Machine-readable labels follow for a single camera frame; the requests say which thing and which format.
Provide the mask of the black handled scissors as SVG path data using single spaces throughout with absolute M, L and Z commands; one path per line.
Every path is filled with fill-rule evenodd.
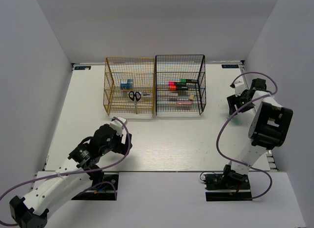
M 137 109 L 137 103 L 140 101 L 141 99 L 141 93 L 136 91 L 130 91 L 129 92 L 129 99 L 134 102 L 134 108 L 135 108 L 135 113 L 137 114 L 138 109 Z

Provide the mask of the blue tape dispenser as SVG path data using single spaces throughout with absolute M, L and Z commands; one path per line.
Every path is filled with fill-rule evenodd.
M 129 78 L 126 82 L 120 83 L 121 90 L 132 90 L 133 89 L 133 78 Z

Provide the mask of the white correction tape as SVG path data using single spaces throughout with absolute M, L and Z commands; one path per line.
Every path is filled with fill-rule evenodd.
M 169 101 L 177 101 L 177 97 L 169 97 Z

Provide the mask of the pink eraser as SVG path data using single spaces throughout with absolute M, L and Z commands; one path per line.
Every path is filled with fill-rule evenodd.
M 192 105 L 192 101 L 177 101 L 178 105 Z

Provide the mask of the green highlighter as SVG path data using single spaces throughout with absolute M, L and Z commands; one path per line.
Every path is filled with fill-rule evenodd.
M 196 80 L 196 79 L 184 79 L 184 78 L 181 78 L 181 79 L 180 79 L 180 82 L 181 82 L 181 83 L 198 83 L 198 80 Z

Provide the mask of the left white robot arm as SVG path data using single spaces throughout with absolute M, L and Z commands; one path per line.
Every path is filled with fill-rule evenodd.
M 20 228 L 43 228 L 48 219 L 65 203 L 89 190 L 116 188 L 111 179 L 97 164 L 109 152 L 128 155 L 132 148 L 131 134 L 122 142 L 124 124 L 114 120 L 84 138 L 63 164 L 49 178 L 22 197 L 15 196 L 10 202 L 11 217 Z

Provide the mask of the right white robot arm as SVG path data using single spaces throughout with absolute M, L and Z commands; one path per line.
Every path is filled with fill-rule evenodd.
M 293 117 L 293 111 L 278 104 L 272 96 L 268 96 L 266 80 L 252 80 L 249 89 L 241 82 L 231 85 L 235 94 L 227 97 L 229 114 L 241 113 L 251 109 L 256 115 L 248 131 L 248 142 L 234 161 L 224 167 L 221 176 L 222 184 L 227 188 L 239 186 L 247 179 L 251 166 L 265 153 L 280 147 L 287 136 Z

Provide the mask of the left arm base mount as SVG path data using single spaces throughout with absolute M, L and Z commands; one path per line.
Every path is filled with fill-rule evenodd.
M 105 173 L 102 183 L 94 182 L 89 190 L 79 193 L 73 201 L 116 201 L 119 173 Z

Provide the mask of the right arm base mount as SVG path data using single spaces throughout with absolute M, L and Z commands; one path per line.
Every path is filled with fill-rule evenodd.
M 244 181 L 224 180 L 222 173 L 203 172 L 200 181 L 205 185 L 207 202 L 252 201 L 251 186 L 248 176 Z

